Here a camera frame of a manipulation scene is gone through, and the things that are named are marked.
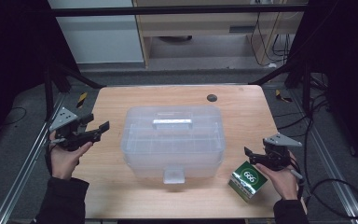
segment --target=green box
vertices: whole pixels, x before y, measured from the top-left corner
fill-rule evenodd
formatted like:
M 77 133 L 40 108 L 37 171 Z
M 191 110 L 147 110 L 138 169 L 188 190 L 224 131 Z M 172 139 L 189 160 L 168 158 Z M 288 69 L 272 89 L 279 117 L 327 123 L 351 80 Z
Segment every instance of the green box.
M 266 177 L 246 161 L 232 173 L 228 184 L 248 202 L 266 182 Z

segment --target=hand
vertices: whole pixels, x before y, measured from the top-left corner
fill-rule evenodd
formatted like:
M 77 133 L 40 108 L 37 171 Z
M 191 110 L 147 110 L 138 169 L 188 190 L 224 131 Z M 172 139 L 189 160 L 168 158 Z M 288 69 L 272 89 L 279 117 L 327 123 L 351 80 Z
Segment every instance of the hand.
M 55 139 L 55 132 L 50 135 L 50 140 Z M 86 153 L 90 147 L 92 147 L 92 143 L 88 142 L 80 149 L 75 151 L 68 151 L 65 148 L 62 148 L 58 145 L 50 145 L 51 150 L 51 169 L 52 176 L 69 180 L 72 177 L 72 172 L 75 170 L 77 166 L 77 162 L 80 157 Z
M 292 152 L 290 152 L 290 156 L 294 160 L 296 159 Z M 275 190 L 284 200 L 297 199 L 297 182 L 296 177 L 290 172 L 293 169 L 291 165 L 280 171 L 272 171 L 260 163 L 256 164 L 255 167 L 269 177 Z

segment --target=person's left hand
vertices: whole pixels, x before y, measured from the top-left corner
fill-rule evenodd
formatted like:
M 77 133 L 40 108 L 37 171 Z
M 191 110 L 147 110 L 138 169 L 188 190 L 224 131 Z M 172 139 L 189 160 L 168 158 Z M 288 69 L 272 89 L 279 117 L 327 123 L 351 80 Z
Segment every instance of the person's left hand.
M 55 132 L 49 138 L 54 140 Z M 92 147 L 92 143 L 88 142 L 75 151 L 68 151 L 58 145 L 50 145 L 49 147 L 51 148 L 51 175 L 59 179 L 69 180 L 80 157 Z

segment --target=gray floor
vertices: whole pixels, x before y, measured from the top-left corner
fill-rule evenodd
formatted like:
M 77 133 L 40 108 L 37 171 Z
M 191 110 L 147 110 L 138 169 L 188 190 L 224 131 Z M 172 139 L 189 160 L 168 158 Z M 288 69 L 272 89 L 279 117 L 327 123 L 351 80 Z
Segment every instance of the gray floor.
M 119 68 L 115 72 L 88 72 L 84 75 L 109 86 L 247 83 L 271 71 L 271 68 L 257 64 L 252 55 L 249 43 L 243 35 L 193 36 L 192 40 L 186 42 L 167 42 L 166 39 L 156 38 L 153 41 L 150 64 L 147 69 Z M 296 102 L 288 103 L 276 98 L 277 89 L 281 90 L 283 97 L 290 97 L 294 100 L 300 95 L 300 87 L 286 90 L 282 86 L 282 80 L 284 80 L 284 75 L 273 79 L 263 87 L 277 127 L 287 125 L 302 116 L 299 114 L 301 110 Z M 83 108 L 77 110 L 76 113 L 80 116 L 89 113 L 98 91 L 76 80 L 71 80 L 71 82 L 73 88 L 65 95 L 64 105 L 68 108 L 75 108 L 80 93 L 86 91 L 89 94 L 88 99 Z M 320 93 L 320 91 L 312 91 L 312 96 Z M 7 117 L 7 121 L 20 120 L 10 125 L 3 125 L 0 131 L 0 205 L 7 196 L 43 126 L 45 118 L 43 86 L 18 95 L 14 106 L 25 110 L 14 109 Z M 307 157 L 304 157 L 304 148 L 296 148 L 292 151 L 302 166 L 305 159 L 307 160 L 309 180 L 312 185 L 327 177 L 341 176 L 358 188 L 358 158 L 351 156 L 350 145 L 335 121 L 334 111 L 331 112 L 327 108 L 326 106 L 321 108 L 314 115 L 315 125 L 310 135 Z M 306 122 L 299 122 L 280 132 L 287 136 L 299 135 L 305 132 L 306 125 Z M 323 140 L 322 143 L 318 142 L 319 136 Z M 294 138 L 304 142 L 302 136 Z M 320 150 L 321 147 L 327 148 L 327 154 Z M 331 167 L 336 168 L 337 171 L 332 173 Z M 10 219 L 30 220 L 37 213 L 46 189 L 47 179 L 48 173 L 43 156 L 41 156 L 35 161 L 34 169 L 13 208 Z M 342 194 L 342 191 L 348 190 L 343 189 L 341 185 L 326 184 L 317 190 L 317 194 L 330 206 L 345 212 L 343 204 L 348 203 L 348 200 L 351 201 L 351 195 Z M 353 197 L 353 201 L 358 202 L 358 196 L 355 194 Z M 358 221 L 347 220 L 331 213 L 313 197 L 308 205 L 308 214 L 311 223 L 358 223 Z M 267 223 L 263 218 L 252 219 L 249 222 Z

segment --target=black pole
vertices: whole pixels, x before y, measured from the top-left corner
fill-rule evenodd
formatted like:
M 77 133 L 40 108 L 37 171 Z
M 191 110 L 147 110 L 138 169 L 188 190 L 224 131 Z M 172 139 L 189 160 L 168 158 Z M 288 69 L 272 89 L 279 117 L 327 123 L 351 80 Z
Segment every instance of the black pole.
M 222 6 L 177 6 L 177 7 L 99 7 L 60 8 L 34 10 L 30 13 L 54 17 L 124 16 L 161 14 L 203 14 L 203 13 L 249 13 L 249 12 L 298 12 L 306 11 L 308 4 L 280 5 L 222 5 Z

